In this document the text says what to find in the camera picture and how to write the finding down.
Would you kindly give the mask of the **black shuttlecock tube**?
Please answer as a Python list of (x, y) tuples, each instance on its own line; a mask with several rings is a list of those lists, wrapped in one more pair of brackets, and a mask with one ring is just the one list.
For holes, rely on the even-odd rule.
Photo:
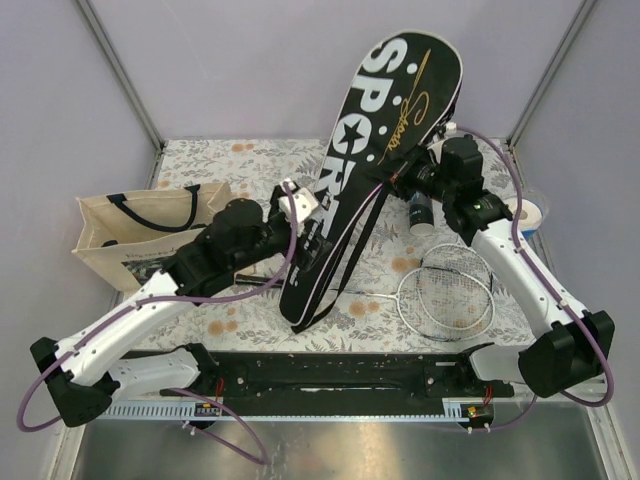
[(409, 232), (414, 236), (424, 236), (435, 231), (432, 200), (420, 192), (415, 192), (409, 200)]

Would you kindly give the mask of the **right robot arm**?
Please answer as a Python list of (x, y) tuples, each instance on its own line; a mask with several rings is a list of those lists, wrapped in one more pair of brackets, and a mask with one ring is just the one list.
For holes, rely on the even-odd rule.
[(474, 347), (469, 362), (455, 371), (455, 383), (475, 396), (491, 381), (526, 385), (536, 396), (568, 396), (570, 388), (603, 376), (606, 405), (615, 383), (608, 354), (615, 325), (604, 311), (592, 312), (564, 287), (526, 243), (515, 215), (484, 187), (483, 156), (470, 136), (404, 153), (392, 182), (400, 193), (413, 190), (441, 203), (447, 225), (495, 272), (529, 323), (527, 347)]

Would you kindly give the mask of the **black sport racket cover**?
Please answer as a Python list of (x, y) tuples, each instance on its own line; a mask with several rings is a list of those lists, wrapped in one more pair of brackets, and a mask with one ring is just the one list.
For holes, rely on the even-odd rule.
[(293, 332), (324, 317), (320, 304), (356, 226), (373, 228), (403, 160), (451, 119), (462, 77), (459, 52), (433, 33), (401, 31), (362, 60), (313, 188), (320, 207), (281, 290), (280, 312)]

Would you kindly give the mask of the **white racket black handle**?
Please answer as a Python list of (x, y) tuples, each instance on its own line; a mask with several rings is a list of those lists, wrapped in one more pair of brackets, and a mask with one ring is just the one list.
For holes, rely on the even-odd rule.
[(334, 281), (316, 310), (341, 300), (377, 302), (412, 333), (440, 342), (468, 341), (492, 326), (492, 287), (492, 273), (478, 263), (420, 266), (396, 277), (361, 274), (343, 290)]
[(421, 267), (439, 267), (466, 273), (479, 280), (493, 293), (494, 275), (488, 263), (464, 244), (442, 243), (429, 249), (422, 257)]

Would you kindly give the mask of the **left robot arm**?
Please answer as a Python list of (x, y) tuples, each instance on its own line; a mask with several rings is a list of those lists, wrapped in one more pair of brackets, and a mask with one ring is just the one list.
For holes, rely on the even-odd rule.
[(268, 212), (253, 200), (234, 199), (109, 313), (61, 340), (34, 342), (30, 351), (40, 375), (20, 404), (20, 430), (30, 429), (24, 415), (40, 385), (49, 392), (57, 420), (68, 427), (91, 422), (119, 398), (170, 388), (187, 387), (196, 395), (212, 391), (217, 372), (202, 347), (179, 347), (131, 366), (123, 357), (165, 322), (197, 306), (229, 302), (221, 293), (233, 285), (237, 272), (283, 254), (273, 276), (279, 280), (317, 208), (313, 194), (289, 179), (274, 188)]

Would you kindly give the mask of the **white racket black handle front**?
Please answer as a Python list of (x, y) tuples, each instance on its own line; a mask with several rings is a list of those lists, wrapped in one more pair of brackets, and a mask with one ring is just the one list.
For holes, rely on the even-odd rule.
[(396, 277), (361, 274), (343, 290), (334, 281), (316, 310), (341, 300), (377, 302), (412, 333), (440, 342), (468, 341), (492, 326), (492, 287), (492, 273), (478, 263), (420, 266)]

